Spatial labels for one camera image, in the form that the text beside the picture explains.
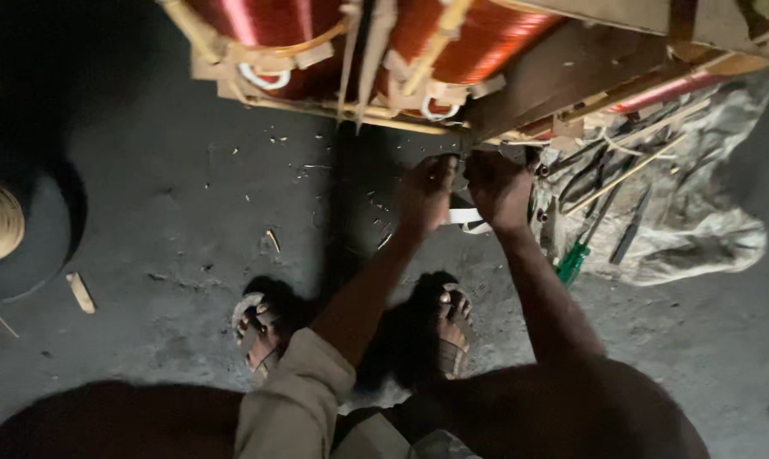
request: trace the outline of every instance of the green screwdriver handle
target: green screwdriver handle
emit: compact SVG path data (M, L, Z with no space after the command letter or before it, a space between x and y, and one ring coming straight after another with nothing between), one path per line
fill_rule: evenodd
M577 275L580 273L580 267L583 266L583 261L590 253L591 249L588 248L588 245L575 243L574 247L565 255L560 268L557 269L557 276L566 287L570 286L577 278Z

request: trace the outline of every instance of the screwdriver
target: screwdriver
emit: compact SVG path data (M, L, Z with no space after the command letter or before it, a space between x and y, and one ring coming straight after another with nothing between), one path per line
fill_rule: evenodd
M628 248L636 237L636 232L639 230L639 225L642 223L642 214L645 213L645 208L648 206L648 199L650 198L650 186L642 194L639 204L636 204L636 210L634 211L634 218L631 219L631 224L625 229L623 238L620 239L617 248L614 250L614 255L611 256L611 264L619 266L625 258L625 254L628 252Z
M631 167L632 164L633 161L629 161L624 169ZM599 228L602 219L605 218L605 214L608 213L608 209L611 207L611 203L614 202L614 198L617 196L617 192L619 191L619 187L621 185L622 182L611 189L611 191L608 193L608 198L606 198L605 202L602 204L600 214L597 215L597 219L594 221L594 225L588 232L585 241L581 243L580 238L582 235L577 236L577 240L574 241L574 245L572 246L571 250L565 255L563 262L561 262L560 267L557 269L557 276L566 287L570 286L574 282L574 280L577 278L577 275L580 273L580 267L583 266L583 261L589 254L591 254L591 249L588 248L588 243L591 242L591 238L594 237L594 233L597 232L597 228Z

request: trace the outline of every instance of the copper winding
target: copper winding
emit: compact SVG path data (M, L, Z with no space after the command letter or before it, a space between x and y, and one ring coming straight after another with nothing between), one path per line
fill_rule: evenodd
M306 69L294 68L282 88L263 90L281 99L330 95L339 87L341 52L347 19L342 0L186 0L204 22L233 47L275 58L288 58L333 41L332 57ZM268 82L276 76L257 74Z
M341 0L187 0L220 34L247 47L291 47L334 28Z
M706 88L718 82L723 82L727 78L728 77L726 76L712 74L706 69L702 69L685 78L668 82L661 86L657 86L656 88L649 89L642 94L631 97L630 99L609 108L608 111L620 114L633 113L658 102L676 99L688 92Z
M407 65L421 56L437 30L443 8L438 0L399 0L399 19L390 35L390 48ZM448 43L436 58L431 77L449 84L483 82L563 19L502 0L475 0L466 12L457 39ZM387 70L382 69L376 79L383 98L388 96L388 78ZM430 102L432 113L447 110L449 107Z

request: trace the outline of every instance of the dirty floor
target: dirty floor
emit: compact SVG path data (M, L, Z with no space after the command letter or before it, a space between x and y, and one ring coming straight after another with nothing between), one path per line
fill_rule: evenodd
M0 307L22 336L0 326L0 423L89 381L245 391L250 377L227 322L249 280L268 275L303 298L336 287L393 227L395 177L426 154L455 150L458 140L379 127L353 139L326 119L245 110L217 99L212 83L188 78L186 40L153 3L101 11L66 4L47 12L41 36L14 28L22 44L0 39L0 50L21 59L36 56L25 43L62 47L44 71L65 65L68 87L25 102L41 117L54 103L67 113L57 128L84 179L88 219L64 272L82 274L98 311L84 314L63 276ZM39 24L39 8L18 7L21 19L0 15L3 24ZM89 39L64 49L77 35ZM769 229L769 108L730 170L734 198ZM472 371L532 360L493 236L442 228L422 246L394 302L438 270L474 296L481 339ZM743 273L647 288L583 276L573 294L611 357L663 384L713 456L769 459L769 250Z

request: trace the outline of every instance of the sandal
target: sandal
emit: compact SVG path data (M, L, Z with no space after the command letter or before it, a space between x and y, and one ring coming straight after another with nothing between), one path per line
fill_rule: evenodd
M274 328L279 315L265 297L259 292L248 293L232 314L237 348L258 382L269 377L282 356L281 339Z
M438 370L447 379L456 379L476 339L469 315L472 302L457 283L445 283L443 288L438 298Z

